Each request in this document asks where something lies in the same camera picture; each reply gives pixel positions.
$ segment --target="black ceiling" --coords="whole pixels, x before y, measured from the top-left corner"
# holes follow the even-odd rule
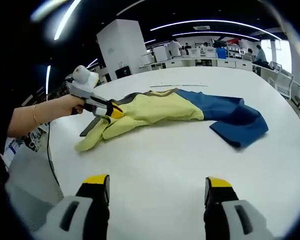
[[[77,65],[88,65],[95,58],[102,59],[96,43],[96,34],[116,18],[138,21],[144,41],[156,39],[156,42],[169,41],[173,38],[172,34],[195,32],[193,27],[202,25],[210,26],[210,31],[243,35],[256,32],[255,29],[249,27],[221,22],[179,24],[150,31],[150,29],[161,25],[188,20],[229,20],[253,25],[261,29],[279,27],[277,21],[267,12],[264,5],[257,0],[192,0],[188,3],[184,1],[181,4],[175,0],[145,0],[116,16],[118,12],[136,1],[81,0],[70,17],[67,30],[62,32],[57,41],[53,40],[54,35],[47,33],[53,32],[52,26],[56,25],[56,18],[64,14],[72,0],[66,1],[39,23],[30,23],[29,16],[42,1],[22,1],[21,3],[16,1],[18,3],[10,6],[12,8],[12,23],[8,24],[12,31],[12,33],[9,32],[8,41],[10,41],[9,45],[13,50],[13,59],[19,59],[18,62],[25,62],[31,66],[40,66],[42,69],[52,65],[53,69],[59,71],[55,78],[63,80],[63,76],[69,74]],[[287,38],[283,33],[275,34],[283,39]],[[270,38],[267,34],[254,37]],[[38,88],[45,84],[45,77],[43,74],[35,84],[32,79],[25,80],[25,82],[27,85],[33,86],[29,86],[29,88]]]

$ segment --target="white table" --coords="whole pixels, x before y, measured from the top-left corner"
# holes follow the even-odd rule
[[[168,86],[160,85],[197,85]],[[159,123],[135,129],[78,154],[79,133],[91,113],[51,125],[50,149],[64,195],[91,175],[110,175],[108,239],[205,239],[205,178],[229,181],[283,236],[300,216],[300,120],[288,103],[253,72],[224,67],[148,71],[100,85],[95,93],[121,99],[133,92],[180,88],[244,98],[269,131],[244,150],[214,133],[211,121]]]

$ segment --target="bracelet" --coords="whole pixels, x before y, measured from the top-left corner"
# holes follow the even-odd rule
[[[36,107],[37,107],[37,104],[35,104],[34,105],[34,107],[33,107],[33,119],[34,119],[34,121],[35,121],[35,123],[38,125],[38,126],[40,126],[40,125],[42,125],[41,123],[39,123],[38,121],[37,121],[37,119],[36,119],[36,114],[35,114],[35,111],[36,111]]]

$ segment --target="hand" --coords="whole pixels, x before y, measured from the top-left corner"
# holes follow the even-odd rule
[[[71,115],[73,108],[76,109],[78,114],[82,114],[84,110],[85,101],[79,97],[68,94],[56,100],[58,101],[59,110],[61,111],[60,113],[63,116]]]

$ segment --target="cable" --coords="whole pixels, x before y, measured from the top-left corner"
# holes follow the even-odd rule
[[[52,166],[52,161],[50,160],[50,156],[49,156],[49,139],[50,139],[50,122],[48,123],[48,139],[47,139],[47,143],[46,143],[46,153],[48,155],[48,162],[49,162],[49,165],[50,165],[51,172],[54,176],[54,179],[55,179],[56,183],[60,186],[60,184],[58,182],[58,179],[57,179],[57,176],[55,174],[54,168]]]

